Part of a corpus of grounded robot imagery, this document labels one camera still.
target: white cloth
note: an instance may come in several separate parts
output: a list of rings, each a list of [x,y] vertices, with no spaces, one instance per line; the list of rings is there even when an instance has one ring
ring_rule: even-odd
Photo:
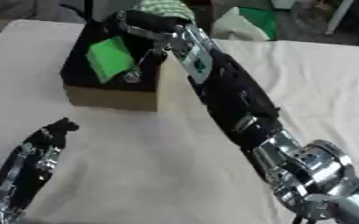
[[[76,108],[59,71],[82,26],[12,23],[0,34],[0,165],[43,125],[81,129],[27,210],[33,223],[287,224],[242,153],[194,96],[179,63],[163,65],[158,113]],[[220,41],[281,106],[302,143],[331,140],[359,173],[359,47]]]
[[[0,18],[53,20],[60,0],[0,0]]]
[[[212,26],[211,36],[215,39],[237,39],[266,41],[268,35],[242,17],[238,7],[234,7],[216,20]]]

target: table surface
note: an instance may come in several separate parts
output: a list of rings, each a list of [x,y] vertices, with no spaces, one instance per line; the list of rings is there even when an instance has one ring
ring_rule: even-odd
[[[216,128],[173,59],[162,66],[158,113],[69,104],[59,71],[81,29],[17,21],[0,35],[0,166],[47,123],[67,116],[81,126],[69,135],[58,170],[28,208],[26,221],[290,222],[293,215]],[[295,137],[303,144],[335,142],[352,156],[359,174],[359,47],[218,44],[282,107],[282,121]]]

